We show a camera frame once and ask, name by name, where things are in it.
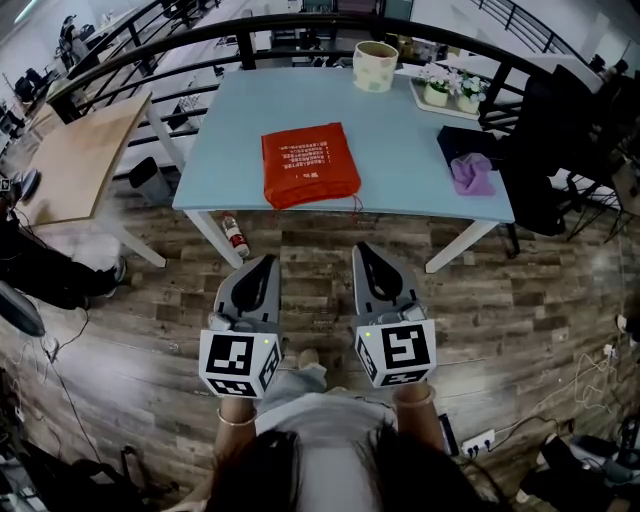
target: red bag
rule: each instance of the red bag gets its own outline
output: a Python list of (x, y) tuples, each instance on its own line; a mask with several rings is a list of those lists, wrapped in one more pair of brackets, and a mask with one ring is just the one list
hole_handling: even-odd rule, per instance
[(349, 197), (360, 189), (341, 123), (262, 136), (264, 197), (276, 210)]

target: wooden table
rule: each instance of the wooden table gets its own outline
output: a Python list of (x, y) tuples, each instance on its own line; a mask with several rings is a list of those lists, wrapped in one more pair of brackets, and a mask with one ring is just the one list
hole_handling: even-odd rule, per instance
[(19, 205), (29, 223), (92, 220), (143, 258), (164, 267), (166, 260), (104, 207), (118, 162), (144, 117), (182, 171), (184, 158), (152, 108), (151, 94), (140, 94), (59, 126), (44, 138), (30, 166), (42, 173), (40, 185), (26, 204)]

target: desk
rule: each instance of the desk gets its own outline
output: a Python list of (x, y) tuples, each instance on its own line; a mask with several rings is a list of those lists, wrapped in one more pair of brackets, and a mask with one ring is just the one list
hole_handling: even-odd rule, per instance
[[(458, 217), (474, 222), (436, 255), (436, 272), (498, 223), (513, 222), (499, 173), (493, 197), (465, 197), (436, 137), (442, 126), (479, 130), (467, 119), (420, 110), (409, 77), (396, 75), (384, 94), (357, 89), (350, 69), (280, 68), (227, 75), (187, 161), (173, 207), (184, 210), (234, 267), (242, 260), (208, 215), (211, 210), (271, 210), (264, 198), (263, 134), (340, 121), (362, 178), (364, 211)], [(320, 201), (297, 210), (352, 212), (354, 199)]]
[(27, 204), (19, 206), (29, 223), (93, 220), (143, 258), (164, 267), (166, 260), (126, 231), (104, 207), (122, 153), (145, 116), (182, 170), (182, 156), (153, 110), (151, 94), (140, 94), (59, 126), (44, 138), (30, 165), (42, 173), (40, 186)]
[(131, 17), (137, 10), (138, 10), (137, 7), (133, 9), (129, 9), (128, 11), (125, 11), (122, 14), (119, 14), (118, 16), (112, 18), (111, 21), (109, 21), (109, 23), (106, 23), (105, 25), (100, 26), (100, 28), (98, 28), (93, 34), (87, 37), (84, 41), (85, 44), (88, 44), (89, 42), (93, 41), (96, 37), (110, 34), (120, 25), (125, 23), (129, 19), (129, 17)]

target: bracelet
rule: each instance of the bracelet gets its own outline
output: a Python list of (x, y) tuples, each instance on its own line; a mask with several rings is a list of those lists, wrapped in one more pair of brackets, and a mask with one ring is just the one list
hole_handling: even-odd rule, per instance
[(255, 411), (255, 409), (253, 410), (253, 417), (250, 420), (244, 421), (242, 423), (233, 423), (232, 421), (229, 420), (225, 420), (222, 417), (222, 413), (220, 412), (220, 409), (218, 409), (218, 419), (224, 423), (225, 425), (228, 425), (230, 427), (246, 427), (247, 425), (251, 425), (252, 423), (254, 423), (256, 421), (256, 418), (258, 417), (258, 413)]
[(429, 389), (429, 394), (425, 396), (422, 400), (418, 400), (416, 402), (401, 402), (400, 400), (393, 399), (393, 403), (397, 405), (400, 409), (418, 409), (423, 405), (430, 404), (436, 398), (436, 390), (433, 386), (427, 384), (427, 388)]

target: plastic bottle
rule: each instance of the plastic bottle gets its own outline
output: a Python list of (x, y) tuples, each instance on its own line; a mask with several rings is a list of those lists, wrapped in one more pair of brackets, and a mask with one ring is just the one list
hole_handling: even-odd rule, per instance
[(224, 218), (222, 219), (222, 229), (224, 229), (224, 234), (227, 235), (231, 245), (238, 252), (240, 257), (244, 259), (249, 256), (249, 253), (251, 252), (249, 250), (249, 245), (244, 239), (236, 219), (234, 219), (230, 213), (225, 212)]

